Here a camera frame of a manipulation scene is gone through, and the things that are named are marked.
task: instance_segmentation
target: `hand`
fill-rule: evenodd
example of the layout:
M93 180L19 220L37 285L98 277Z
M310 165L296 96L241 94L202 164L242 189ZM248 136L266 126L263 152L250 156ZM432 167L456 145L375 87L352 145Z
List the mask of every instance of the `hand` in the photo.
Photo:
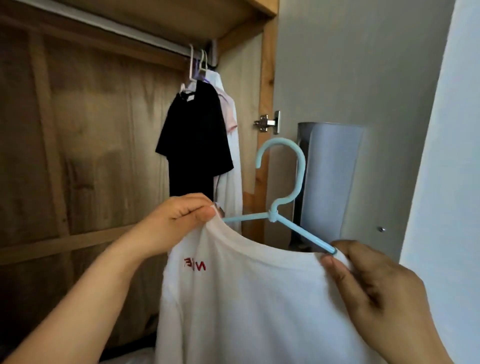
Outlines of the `hand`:
M411 270L359 242L333 245L352 262L330 255L322 265L334 279L360 336L389 364L453 363L433 323L427 293Z
M140 260L167 252L196 227L215 216L213 202L204 194L171 197L140 221L118 244L129 245Z

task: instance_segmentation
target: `wooden wardrobe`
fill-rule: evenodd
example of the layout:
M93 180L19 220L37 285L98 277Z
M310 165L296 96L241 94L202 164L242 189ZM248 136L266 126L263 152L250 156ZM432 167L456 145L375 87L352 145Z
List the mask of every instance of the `wooden wardrobe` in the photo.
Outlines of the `wooden wardrobe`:
M14 348L113 240L168 198L155 153L189 59L0 0L0 354ZM266 211L278 0L60 0L183 46L216 41L236 102L245 213ZM263 221L243 226L262 242ZM156 331L166 256L135 275L107 347Z

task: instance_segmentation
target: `hanging clothes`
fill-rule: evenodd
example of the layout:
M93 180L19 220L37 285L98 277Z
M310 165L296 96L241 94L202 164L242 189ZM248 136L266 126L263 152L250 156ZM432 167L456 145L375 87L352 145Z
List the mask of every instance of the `hanging clothes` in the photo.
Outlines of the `hanging clothes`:
M198 81L168 109L155 151L168 159L170 196L201 192L214 200L214 176L232 170L225 121L215 88Z
M379 363L318 259L246 239L215 216L168 256L155 363Z
M226 101L223 103L222 113L225 119L226 128L229 131L227 140L233 162L233 169L231 171L215 177L215 202L222 207L225 212L225 217L240 216L243 213L243 192L241 182L240 142L235 102L226 94L220 74L208 70L205 78L215 87L219 99ZM234 121L228 123L227 120L229 120L230 117L233 117ZM241 234L240 221L231 222L228 225Z

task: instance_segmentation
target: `right hand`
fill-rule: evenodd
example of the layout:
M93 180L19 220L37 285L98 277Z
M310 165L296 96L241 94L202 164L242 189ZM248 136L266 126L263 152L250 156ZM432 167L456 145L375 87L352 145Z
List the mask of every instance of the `right hand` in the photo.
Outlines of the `right hand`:
M322 265L372 349L389 364L453 363L433 323L425 286L414 272L359 242L333 246L352 262L356 278L331 255L322 256Z

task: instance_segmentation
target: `light blue hanger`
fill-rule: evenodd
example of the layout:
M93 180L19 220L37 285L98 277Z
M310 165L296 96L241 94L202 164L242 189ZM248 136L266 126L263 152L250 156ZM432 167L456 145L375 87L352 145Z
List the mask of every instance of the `light blue hanger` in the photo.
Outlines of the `light blue hanger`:
M332 247L330 244L325 243L322 239L317 238L315 235L310 234L308 231L305 229L301 228L300 226L294 224L290 220L284 218L282 215L278 213L278 206L279 205L284 205L288 204L289 202L292 202L295 200L295 198L299 195L302 184L303 184L303 176L305 174L305 155L302 152L302 149L294 142L292 142L289 139L285 138L273 138L268 141L266 141L258 150L257 152L257 159L256 159L256 167L260 168L262 164L262 156L264 152L271 146L277 145L277 144L283 144L286 146L289 146L292 148L295 153L297 153L298 157L298 166L297 166L297 181L295 182L295 188L293 189L293 192L289 194L287 197L282 197L276 199L273 203L272 206L270 207L270 211L268 212L261 212L258 214L249 214L249 215L241 215L241 216L236 216L234 218L224 218L224 222L234 222L234 221L247 221L247 220L259 220L261 218L267 218L271 222L281 222L282 224L288 226L290 229L296 231L298 234L304 236L311 242L317 244L319 247L325 249L327 252L330 254L335 254L336 253L336 248Z

